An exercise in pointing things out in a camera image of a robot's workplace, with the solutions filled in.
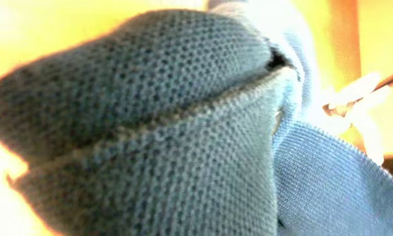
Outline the blue t-shirt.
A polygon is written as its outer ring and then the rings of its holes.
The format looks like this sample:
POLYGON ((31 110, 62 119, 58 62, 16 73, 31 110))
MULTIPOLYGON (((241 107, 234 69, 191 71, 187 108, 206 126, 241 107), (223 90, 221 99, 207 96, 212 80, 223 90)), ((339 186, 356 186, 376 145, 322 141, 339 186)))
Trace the blue t-shirt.
POLYGON ((287 1, 157 10, 0 79, 12 187, 64 235, 393 235, 393 176, 315 125, 287 1))

